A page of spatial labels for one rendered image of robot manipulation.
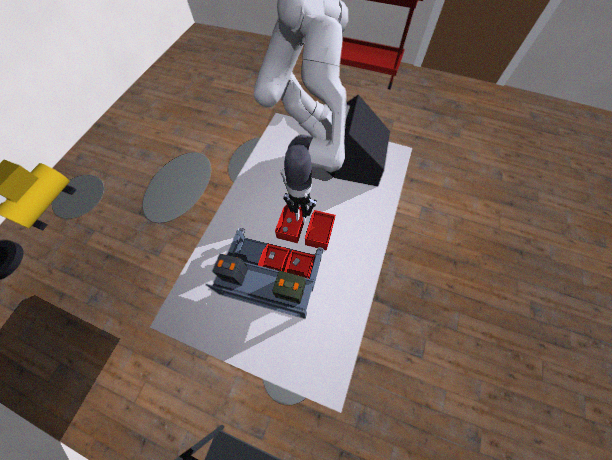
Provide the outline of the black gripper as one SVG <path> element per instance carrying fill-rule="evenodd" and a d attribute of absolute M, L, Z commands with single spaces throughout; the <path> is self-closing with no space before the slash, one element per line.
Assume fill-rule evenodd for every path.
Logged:
<path fill-rule="evenodd" d="M 294 201 L 290 197 L 292 199 L 294 199 Z M 312 200 L 311 199 L 310 193 L 308 194 L 307 198 L 305 198 L 305 197 L 297 198 L 297 197 L 291 196 L 288 193 L 285 193 L 283 199 L 286 201 L 290 211 L 291 212 L 294 211 L 295 216 L 296 216 L 296 221 L 298 221 L 299 217 L 300 217 L 299 204 L 301 205 L 302 211 L 303 211 L 303 223 L 305 223 L 307 215 L 310 216 L 310 214 L 312 212 L 312 209 L 313 209 L 313 207 L 316 206 L 316 202 L 317 202 L 317 200 Z M 294 202 L 294 204 L 293 204 L 293 202 Z M 309 210 L 307 210 L 307 203 L 309 203 L 309 202 L 310 202 L 310 208 L 309 208 Z M 297 206 L 298 206 L 298 209 L 297 209 Z M 298 214 L 298 218 L 297 218 L 297 214 Z"/>

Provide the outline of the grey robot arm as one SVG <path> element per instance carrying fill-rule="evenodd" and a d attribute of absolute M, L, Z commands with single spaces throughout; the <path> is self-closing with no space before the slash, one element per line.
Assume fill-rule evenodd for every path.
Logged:
<path fill-rule="evenodd" d="M 254 98 L 269 108 L 281 99 L 286 112 L 309 131 L 311 136 L 298 135 L 288 145 L 285 169 L 281 170 L 288 193 L 307 198 L 311 167 L 332 173 L 345 159 L 343 121 L 350 106 L 345 106 L 346 90 L 339 79 L 339 65 L 348 8 L 341 0 L 278 0 L 277 12 Z M 302 81 L 325 104 L 315 103 L 292 72 L 303 45 Z"/>

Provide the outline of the red bin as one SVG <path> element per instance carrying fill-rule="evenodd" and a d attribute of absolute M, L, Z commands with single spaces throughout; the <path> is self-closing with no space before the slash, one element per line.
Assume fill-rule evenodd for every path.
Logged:
<path fill-rule="evenodd" d="M 300 262 L 295 266 L 292 262 L 298 258 Z M 312 254 L 292 250 L 290 253 L 284 272 L 310 278 L 315 256 Z"/>
<path fill-rule="evenodd" d="M 294 211 L 291 212 L 288 205 L 286 204 L 286 206 L 282 210 L 281 216 L 275 229 L 275 234 L 278 239 L 298 243 L 304 225 L 302 207 L 299 207 L 299 212 L 300 217 L 299 220 L 296 221 Z M 291 218 L 292 222 L 288 223 L 287 218 Z M 284 232 L 283 227 L 287 227 L 288 231 Z"/>
<path fill-rule="evenodd" d="M 275 252 L 273 260 L 268 258 L 270 252 Z M 270 268 L 277 271 L 281 270 L 284 272 L 290 252 L 291 251 L 288 248 L 267 244 L 267 246 L 262 252 L 258 266 Z"/>
<path fill-rule="evenodd" d="M 305 245 L 327 250 L 335 216 L 314 210 L 305 236 Z"/>

